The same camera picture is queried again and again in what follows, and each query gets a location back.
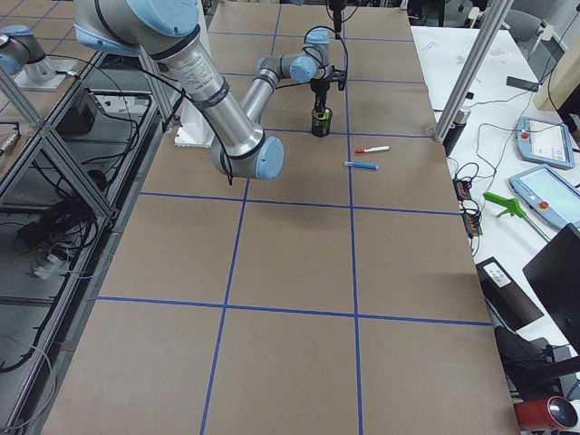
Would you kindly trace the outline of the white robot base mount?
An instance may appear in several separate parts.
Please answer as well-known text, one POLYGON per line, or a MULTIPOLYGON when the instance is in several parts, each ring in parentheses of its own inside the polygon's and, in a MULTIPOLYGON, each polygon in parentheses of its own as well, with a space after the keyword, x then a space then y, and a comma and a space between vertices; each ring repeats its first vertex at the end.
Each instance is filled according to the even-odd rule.
POLYGON ((175 145, 182 148, 208 149, 214 138, 214 131, 202 113, 190 101, 184 100, 179 115, 175 145))

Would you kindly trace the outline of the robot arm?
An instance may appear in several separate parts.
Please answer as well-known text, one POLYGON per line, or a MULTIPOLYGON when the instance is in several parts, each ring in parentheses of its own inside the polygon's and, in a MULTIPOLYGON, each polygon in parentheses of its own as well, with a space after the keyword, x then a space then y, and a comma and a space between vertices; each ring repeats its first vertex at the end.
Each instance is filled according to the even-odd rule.
POLYGON ((280 81, 310 85, 315 94, 312 133, 323 137, 332 118, 326 94, 333 82, 344 88, 347 78, 345 69, 331 63, 328 28, 317 26, 305 34, 300 52, 261 59, 250 88, 236 99, 201 42, 195 1, 78 1, 74 27, 78 41, 93 50, 132 57, 145 53, 165 65, 179 92, 215 132, 212 160, 229 178, 272 180, 279 175, 283 144, 267 136, 258 120, 280 81))
POLYGON ((5 73, 15 75, 45 58, 44 49, 28 26, 13 24, 1 29, 1 68, 5 73))

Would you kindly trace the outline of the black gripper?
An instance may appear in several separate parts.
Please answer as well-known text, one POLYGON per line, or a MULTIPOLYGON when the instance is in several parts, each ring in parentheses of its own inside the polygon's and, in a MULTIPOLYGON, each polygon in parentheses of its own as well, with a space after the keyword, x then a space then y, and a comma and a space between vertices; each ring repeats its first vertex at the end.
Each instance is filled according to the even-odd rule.
POLYGON ((347 71, 335 68, 333 65, 324 72, 321 78, 313 78, 310 81, 310 89, 314 93, 314 111, 327 112, 326 106, 327 93, 330 90, 331 84, 335 82, 338 86, 338 91, 343 92, 347 81, 347 71))

